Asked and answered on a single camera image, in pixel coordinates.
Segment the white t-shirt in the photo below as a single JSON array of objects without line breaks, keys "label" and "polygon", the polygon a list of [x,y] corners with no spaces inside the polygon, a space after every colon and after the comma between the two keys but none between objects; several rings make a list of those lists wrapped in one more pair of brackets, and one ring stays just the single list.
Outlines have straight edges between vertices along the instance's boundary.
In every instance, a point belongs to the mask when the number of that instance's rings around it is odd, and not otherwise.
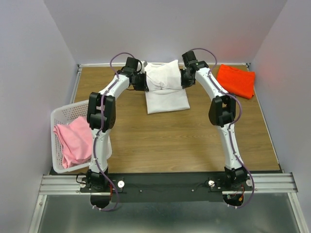
[{"label": "white t-shirt", "polygon": [[149,88],[145,92],[147,114],[190,109],[187,93],[181,86],[178,60],[169,63],[148,63],[145,67]]}]

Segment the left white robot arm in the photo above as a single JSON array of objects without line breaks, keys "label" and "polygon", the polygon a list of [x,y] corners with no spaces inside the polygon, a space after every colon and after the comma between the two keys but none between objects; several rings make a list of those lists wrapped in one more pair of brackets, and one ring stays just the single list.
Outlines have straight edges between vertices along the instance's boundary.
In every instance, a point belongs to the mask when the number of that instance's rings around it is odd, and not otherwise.
[{"label": "left white robot arm", "polygon": [[144,65],[134,57],[127,58],[125,66],[115,72],[107,87],[89,95],[86,118],[92,132],[93,148],[86,180],[98,192],[111,184],[107,177],[107,160],[112,154],[109,135],[116,122],[116,100],[129,86],[136,91],[149,90]]}]

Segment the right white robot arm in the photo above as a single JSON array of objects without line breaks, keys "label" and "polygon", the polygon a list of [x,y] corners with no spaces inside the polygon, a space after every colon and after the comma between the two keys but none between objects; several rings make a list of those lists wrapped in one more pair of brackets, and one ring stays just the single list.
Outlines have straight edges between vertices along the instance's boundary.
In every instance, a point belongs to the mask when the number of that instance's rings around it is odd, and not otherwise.
[{"label": "right white robot arm", "polygon": [[229,190],[235,190],[248,176],[235,136],[235,123],[241,117],[236,115],[236,107],[241,107],[241,104],[234,94],[230,94],[219,84],[207,63],[197,60],[194,50],[185,52],[182,60],[182,87],[188,88],[199,83],[211,100],[208,118],[220,134],[225,153],[224,186]]}]

